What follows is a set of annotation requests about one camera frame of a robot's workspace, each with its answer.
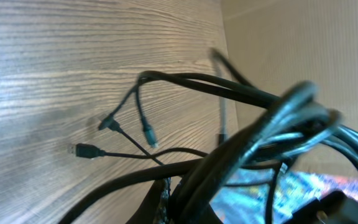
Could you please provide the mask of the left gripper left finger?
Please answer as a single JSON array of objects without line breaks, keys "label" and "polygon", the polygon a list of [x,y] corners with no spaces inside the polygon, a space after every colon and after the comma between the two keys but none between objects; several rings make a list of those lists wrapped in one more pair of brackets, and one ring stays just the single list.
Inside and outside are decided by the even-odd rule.
[{"label": "left gripper left finger", "polygon": [[156,180],[134,214],[135,224],[169,223],[170,179]]}]

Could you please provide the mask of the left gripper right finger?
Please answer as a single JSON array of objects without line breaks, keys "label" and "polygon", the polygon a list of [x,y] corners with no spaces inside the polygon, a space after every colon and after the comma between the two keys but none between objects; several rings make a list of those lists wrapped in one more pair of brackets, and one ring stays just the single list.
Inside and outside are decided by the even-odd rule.
[{"label": "left gripper right finger", "polygon": [[[169,220],[170,223],[179,224],[179,222],[175,219],[176,218],[176,206],[175,202],[179,191],[182,188],[182,183],[178,183],[175,189],[173,190],[170,199],[169,199]],[[219,217],[215,214],[214,210],[210,205],[205,209],[202,215],[200,215],[196,224],[223,224]]]}]

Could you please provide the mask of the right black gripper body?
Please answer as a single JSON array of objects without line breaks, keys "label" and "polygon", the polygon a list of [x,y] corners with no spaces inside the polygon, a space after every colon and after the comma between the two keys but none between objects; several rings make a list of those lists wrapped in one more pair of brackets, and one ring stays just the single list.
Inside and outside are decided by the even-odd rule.
[{"label": "right black gripper body", "polygon": [[358,224],[358,201],[335,190],[293,212],[284,224]]}]

